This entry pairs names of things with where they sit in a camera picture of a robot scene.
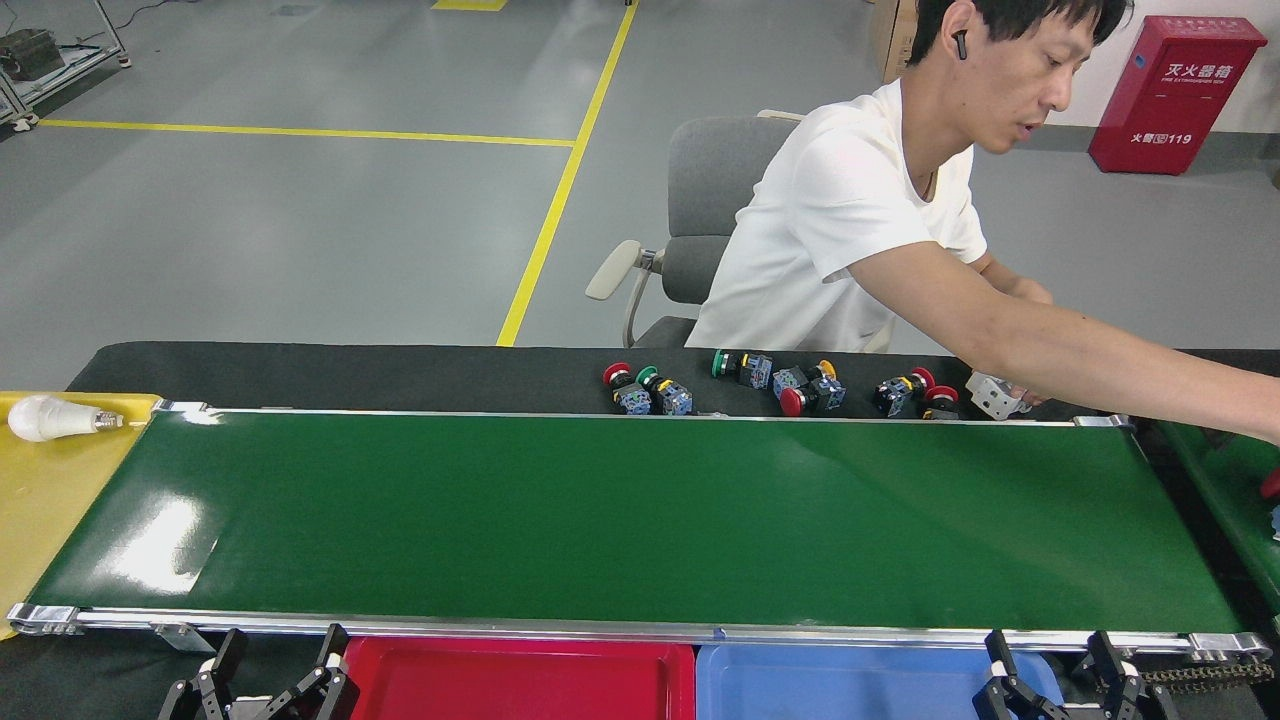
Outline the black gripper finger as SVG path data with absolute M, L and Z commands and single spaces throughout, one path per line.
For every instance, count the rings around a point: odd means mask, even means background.
M 256 719 L 349 719 L 360 696 L 349 676 L 346 650 L 349 633 L 330 624 L 315 666 L 293 685 L 271 697 Z
M 1100 705 L 1073 705 L 1073 719 L 1180 719 L 1171 693 L 1146 682 L 1116 651 L 1107 632 L 1097 630 L 1087 641 L 1088 653 L 1071 669 L 1071 678 L 1091 675 L 1103 687 Z
M 1019 675 L 1002 630 L 984 639 L 989 676 L 972 698 L 979 719 L 1069 719 L 1069 712 Z
M 159 719 L 232 719 L 230 680 L 247 650 L 250 638 L 239 629 L 230 629 L 218 653 L 205 661 L 191 679 L 169 685 L 157 711 Z

